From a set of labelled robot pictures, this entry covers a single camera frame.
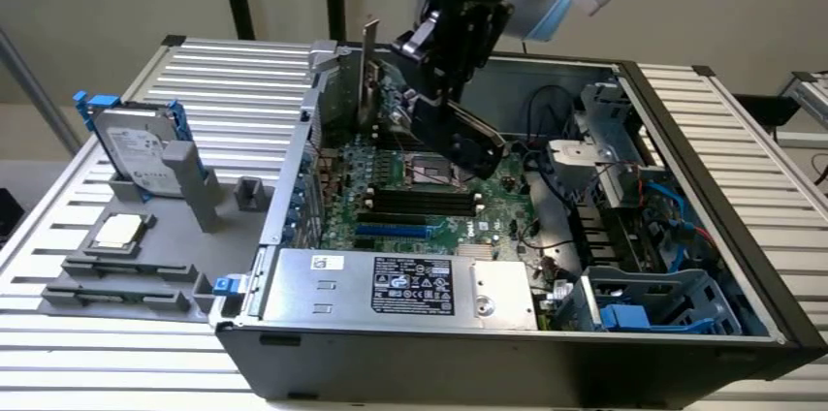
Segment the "black graphics card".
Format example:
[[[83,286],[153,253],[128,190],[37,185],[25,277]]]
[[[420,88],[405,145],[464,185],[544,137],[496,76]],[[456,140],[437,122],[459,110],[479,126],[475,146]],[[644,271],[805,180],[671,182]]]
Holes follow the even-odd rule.
[[[396,53],[379,52],[380,20],[363,28],[356,121],[363,130],[388,124],[405,131],[461,170],[493,176],[507,142],[480,117],[439,93],[433,97],[408,82]]]

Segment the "black RAM slot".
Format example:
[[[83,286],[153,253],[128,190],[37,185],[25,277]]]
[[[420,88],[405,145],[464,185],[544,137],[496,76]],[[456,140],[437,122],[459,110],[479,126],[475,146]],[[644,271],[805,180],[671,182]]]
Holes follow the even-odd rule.
[[[420,203],[423,205],[432,204],[437,206],[473,206],[476,197],[472,194],[445,194],[425,192],[400,192],[395,190],[384,190],[373,197],[376,203]]]
[[[437,206],[437,207],[455,207],[455,206],[471,206],[471,205],[432,205],[432,204],[420,204],[420,203],[376,203],[373,200],[373,208],[376,207],[381,207],[381,206],[391,206],[391,207],[404,207],[404,206]]]
[[[404,196],[409,196],[412,199],[447,199],[447,200],[472,200],[477,199],[477,193],[449,193],[423,190],[393,190],[375,188],[375,196],[381,195],[391,197],[392,199],[401,199]]]
[[[437,206],[404,206],[391,207],[381,206],[371,209],[371,212],[400,214],[400,215],[423,215],[423,216],[444,216],[444,217],[475,217],[477,215],[477,207],[472,206],[455,206],[455,207],[437,207]]]

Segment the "blue expansion slot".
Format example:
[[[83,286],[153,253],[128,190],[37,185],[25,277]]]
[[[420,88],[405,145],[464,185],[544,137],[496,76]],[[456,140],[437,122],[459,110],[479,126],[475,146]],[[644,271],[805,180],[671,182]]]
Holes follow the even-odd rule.
[[[361,237],[393,237],[427,239],[431,231],[427,226],[361,224],[355,234]]]

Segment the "CPU socket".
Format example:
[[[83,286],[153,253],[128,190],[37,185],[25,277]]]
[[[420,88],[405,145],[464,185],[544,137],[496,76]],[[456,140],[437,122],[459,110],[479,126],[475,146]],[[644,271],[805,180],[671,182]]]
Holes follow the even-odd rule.
[[[412,189],[451,191],[464,189],[476,176],[432,152],[403,154],[403,179]]]

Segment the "grey metal drive cage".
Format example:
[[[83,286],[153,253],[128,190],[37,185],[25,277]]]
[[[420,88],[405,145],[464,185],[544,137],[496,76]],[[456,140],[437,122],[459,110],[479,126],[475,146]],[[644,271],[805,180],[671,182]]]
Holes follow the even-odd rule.
[[[590,84],[580,102],[564,137],[548,143],[555,184],[576,202],[642,207],[644,184],[668,175],[643,150],[627,90],[620,83]]]

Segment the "silver chipset heatsink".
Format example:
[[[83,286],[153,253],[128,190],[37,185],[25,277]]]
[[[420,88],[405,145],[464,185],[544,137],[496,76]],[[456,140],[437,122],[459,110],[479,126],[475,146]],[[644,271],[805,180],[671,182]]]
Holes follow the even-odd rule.
[[[464,243],[457,246],[456,255],[473,258],[479,261],[496,261],[499,258],[499,250],[492,244]]]

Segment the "silver power supply unit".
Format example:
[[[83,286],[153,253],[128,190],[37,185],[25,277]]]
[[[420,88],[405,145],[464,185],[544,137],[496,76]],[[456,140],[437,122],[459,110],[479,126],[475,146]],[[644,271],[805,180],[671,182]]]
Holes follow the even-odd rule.
[[[524,263],[285,249],[262,320],[336,330],[535,331]]]

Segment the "hard disk with blue rails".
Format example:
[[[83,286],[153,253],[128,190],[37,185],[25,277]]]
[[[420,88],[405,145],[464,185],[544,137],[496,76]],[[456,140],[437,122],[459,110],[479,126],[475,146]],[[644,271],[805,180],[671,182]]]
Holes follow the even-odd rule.
[[[117,176],[134,182],[144,195],[180,198],[181,184],[174,170],[162,161],[173,141],[192,141],[185,106],[125,101],[117,95],[73,95],[87,129],[103,144]]]

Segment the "grey parts rack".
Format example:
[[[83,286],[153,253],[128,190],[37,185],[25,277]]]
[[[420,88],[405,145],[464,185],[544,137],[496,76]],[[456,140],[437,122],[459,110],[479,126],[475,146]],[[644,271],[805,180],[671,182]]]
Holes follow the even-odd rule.
[[[150,197],[114,172],[114,197],[62,273],[42,291],[39,311],[53,316],[201,323],[214,304],[220,277],[249,269],[265,224],[274,179],[212,167],[217,219],[205,230],[182,198]],[[91,246],[112,214],[140,214],[145,227],[125,249]]]

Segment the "blue case latch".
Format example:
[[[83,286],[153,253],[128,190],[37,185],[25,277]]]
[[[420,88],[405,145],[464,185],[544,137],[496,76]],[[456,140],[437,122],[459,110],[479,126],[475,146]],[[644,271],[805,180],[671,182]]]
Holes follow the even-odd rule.
[[[234,297],[248,292],[249,277],[245,274],[229,274],[220,277],[213,287],[213,295],[217,297]]]

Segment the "silver CPU chip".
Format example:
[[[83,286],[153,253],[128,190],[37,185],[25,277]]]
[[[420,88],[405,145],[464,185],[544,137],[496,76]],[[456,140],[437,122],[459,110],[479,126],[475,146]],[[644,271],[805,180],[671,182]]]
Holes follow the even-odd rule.
[[[146,222],[140,214],[112,214],[93,239],[91,246],[103,249],[125,249],[137,241]]]

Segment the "grey slanted metal pole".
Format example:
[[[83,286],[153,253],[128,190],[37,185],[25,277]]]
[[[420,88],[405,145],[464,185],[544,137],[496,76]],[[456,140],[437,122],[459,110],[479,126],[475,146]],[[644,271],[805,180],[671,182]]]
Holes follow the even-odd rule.
[[[27,95],[63,148],[74,156],[83,145],[59,106],[53,101],[38,77],[31,72],[11,37],[0,26],[0,62]]]

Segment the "black open PC case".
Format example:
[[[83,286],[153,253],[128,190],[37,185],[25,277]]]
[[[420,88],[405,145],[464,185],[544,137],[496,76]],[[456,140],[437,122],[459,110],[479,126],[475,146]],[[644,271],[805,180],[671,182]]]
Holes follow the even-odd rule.
[[[340,47],[340,68],[314,74],[276,185],[248,292],[217,297],[210,322],[254,393],[268,399],[682,409],[745,380],[774,380],[828,356],[775,256],[828,256],[828,200],[785,156],[749,106],[706,66],[623,60],[493,57],[465,107],[507,147],[524,142],[551,168],[552,193],[572,210],[584,264],[550,290],[530,283],[535,331],[336,330],[262,320],[285,249],[323,247],[321,153],[356,139],[407,138],[356,121],[363,47]],[[636,208],[576,202],[554,180],[548,143],[566,135],[587,85],[620,83],[635,132],[667,177],[644,184]],[[718,282],[743,334],[558,330],[554,315],[590,267],[670,273],[702,269]]]

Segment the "black box on floor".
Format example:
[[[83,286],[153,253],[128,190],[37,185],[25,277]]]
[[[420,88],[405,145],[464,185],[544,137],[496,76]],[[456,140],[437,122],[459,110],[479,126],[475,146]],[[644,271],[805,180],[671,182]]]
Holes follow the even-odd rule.
[[[0,239],[7,238],[25,216],[25,209],[7,188],[0,188]]]

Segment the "grey card retention bracket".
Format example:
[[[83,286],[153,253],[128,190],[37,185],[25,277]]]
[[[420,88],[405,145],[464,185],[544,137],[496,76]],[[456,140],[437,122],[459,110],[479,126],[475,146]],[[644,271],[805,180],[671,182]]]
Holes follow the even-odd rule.
[[[340,68],[340,44],[333,40],[316,41],[310,46],[310,71],[323,74]]]

